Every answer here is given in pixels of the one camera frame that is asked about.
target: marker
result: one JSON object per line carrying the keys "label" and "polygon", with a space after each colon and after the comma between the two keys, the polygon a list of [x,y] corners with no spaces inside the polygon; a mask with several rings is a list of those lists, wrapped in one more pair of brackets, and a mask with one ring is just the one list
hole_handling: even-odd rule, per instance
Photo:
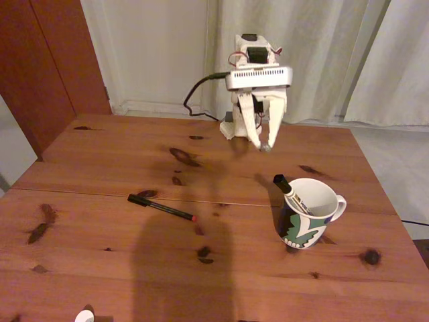
{"label": "marker", "polygon": [[289,200],[291,204],[295,205],[295,208],[297,208],[297,210],[307,215],[314,216],[312,212],[309,210],[309,208],[305,206],[301,198],[296,194],[295,190],[287,182],[283,174],[275,175],[273,182],[275,183],[276,186],[280,188],[280,190],[283,192],[287,200]]}
{"label": "marker", "polygon": [[196,216],[191,215],[190,213],[185,213],[184,211],[180,211],[180,210],[177,210],[175,208],[171,208],[168,206],[161,205],[159,203],[155,203],[153,201],[150,201],[149,199],[139,197],[137,195],[130,194],[128,196],[128,201],[130,203],[135,203],[135,204],[141,205],[143,207],[149,206],[152,208],[156,208],[158,210],[165,211],[166,213],[171,213],[172,215],[175,215],[175,216],[187,219],[187,220],[196,221]]}

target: black cable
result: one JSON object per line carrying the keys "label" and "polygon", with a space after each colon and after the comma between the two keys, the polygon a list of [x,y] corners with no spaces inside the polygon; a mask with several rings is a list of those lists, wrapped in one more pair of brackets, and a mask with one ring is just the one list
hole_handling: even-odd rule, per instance
{"label": "black cable", "polygon": [[415,225],[429,226],[428,223],[418,223],[417,221],[403,220],[403,223],[413,223]]}
{"label": "black cable", "polygon": [[189,101],[189,99],[190,99],[190,97],[192,96],[192,94],[194,94],[194,91],[202,84],[202,83],[204,83],[205,81],[208,81],[209,79],[222,79],[222,78],[225,78],[225,77],[227,77],[227,75],[229,74],[229,72],[216,72],[216,73],[214,73],[214,74],[211,74],[211,75],[208,75],[208,76],[206,76],[206,77],[204,77],[203,79],[201,79],[201,80],[199,80],[199,82],[198,83],[196,83],[195,85],[194,85],[194,87],[190,90],[190,92],[189,92],[189,94],[188,94],[188,96],[185,98],[185,100],[184,100],[184,102],[183,102],[183,106],[185,107],[185,109],[187,109],[188,111],[189,111],[189,116],[200,116],[200,115],[205,115],[205,116],[207,116],[207,117],[209,117],[209,118],[211,118],[211,119],[214,119],[215,121],[218,121],[218,119],[216,118],[216,117],[214,117],[214,116],[212,116],[212,115],[210,115],[210,114],[207,114],[207,113],[205,113],[205,112],[203,112],[203,113],[197,113],[197,114],[194,114],[193,112],[192,112],[192,109],[188,106],[188,101]]}

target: white wall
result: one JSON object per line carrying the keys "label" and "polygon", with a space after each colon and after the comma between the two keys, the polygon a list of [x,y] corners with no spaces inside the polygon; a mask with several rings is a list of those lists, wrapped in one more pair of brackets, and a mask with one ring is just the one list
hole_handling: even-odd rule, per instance
{"label": "white wall", "polygon": [[[204,76],[208,0],[81,0],[111,104],[180,111]],[[200,91],[193,104],[201,102]]]}
{"label": "white wall", "polygon": [[0,96],[0,197],[37,156]]}

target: door hinge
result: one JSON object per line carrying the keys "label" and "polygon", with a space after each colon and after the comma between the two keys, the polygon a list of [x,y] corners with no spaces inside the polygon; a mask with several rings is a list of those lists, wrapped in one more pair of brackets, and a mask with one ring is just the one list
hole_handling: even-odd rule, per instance
{"label": "door hinge", "polygon": [[109,91],[107,90],[106,86],[105,86],[105,92],[106,92],[107,100],[110,101]]}

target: pen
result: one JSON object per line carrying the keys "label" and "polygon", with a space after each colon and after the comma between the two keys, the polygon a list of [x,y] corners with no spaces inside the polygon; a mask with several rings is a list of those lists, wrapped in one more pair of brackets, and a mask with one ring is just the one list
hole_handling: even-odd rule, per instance
{"label": "pen", "polygon": [[275,175],[273,182],[275,183],[276,186],[280,188],[280,190],[282,190],[287,200],[289,200],[291,204],[295,205],[295,208],[297,208],[297,210],[307,215],[314,216],[312,212],[309,210],[309,208],[305,206],[302,199],[296,194],[295,190],[287,182],[283,174]]}
{"label": "pen", "polygon": [[128,201],[130,203],[135,203],[137,205],[141,205],[144,207],[149,206],[152,208],[156,208],[158,210],[165,211],[166,213],[171,213],[172,215],[175,215],[187,220],[196,221],[196,216],[191,215],[190,213],[185,213],[184,211],[180,211],[175,208],[171,208],[168,206],[161,205],[159,203],[155,203],[153,201],[150,201],[149,199],[139,197],[137,195],[130,194],[128,196]]}

